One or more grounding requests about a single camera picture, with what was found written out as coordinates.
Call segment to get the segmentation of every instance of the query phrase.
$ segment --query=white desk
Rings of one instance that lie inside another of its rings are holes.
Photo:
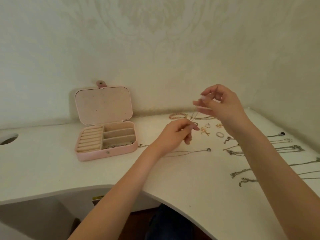
[[[265,135],[275,135],[282,129],[250,109],[249,118]],[[133,118],[138,143],[150,144],[170,122],[167,115]],[[162,158],[154,167],[143,188],[144,193],[163,202],[186,216],[204,232],[218,240],[286,239],[258,183],[238,186],[241,177],[255,179],[251,171],[231,178],[230,173],[248,168],[244,157],[229,155],[222,149],[236,145],[223,144],[218,138],[218,120],[198,120],[199,127],[211,124],[210,136],[193,132],[191,145],[179,149],[211,152],[191,153],[186,156]],[[53,196],[84,189],[111,187],[131,167],[144,148],[135,152],[79,162],[74,153],[80,123],[38,126],[0,131],[0,137],[18,133],[12,143],[0,145],[0,205]],[[284,153],[290,163],[315,160],[317,153],[291,135],[274,140],[292,138],[293,143],[278,146],[301,145],[306,152]],[[297,173],[320,170],[320,163],[293,167]],[[310,177],[320,173],[308,174]],[[306,180],[320,195],[320,181]]]

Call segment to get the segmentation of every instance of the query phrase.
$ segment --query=person's left hand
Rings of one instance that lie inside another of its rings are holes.
[[[151,145],[159,150],[161,156],[164,156],[176,149],[182,141],[189,145],[192,140],[192,129],[200,130],[195,123],[188,119],[171,121]]]

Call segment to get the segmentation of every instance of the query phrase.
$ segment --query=jewelry box lid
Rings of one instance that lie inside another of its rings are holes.
[[[129,120],[133,110],[126,87],[81,89],[75,94],[79,119],[85,125]]]

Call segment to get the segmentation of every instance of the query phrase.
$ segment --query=silver ring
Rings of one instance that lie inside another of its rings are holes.
[[[216,136],[220,138],[224,138],[224,134],[222,132],[217,132]]]

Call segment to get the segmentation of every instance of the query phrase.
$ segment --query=jewelry box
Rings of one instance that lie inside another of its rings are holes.
[[[89,161],[134,152],[138,148],[133,110],[126,87],[82,89],[75,94],[82,124],[75,145],[79,161]]]

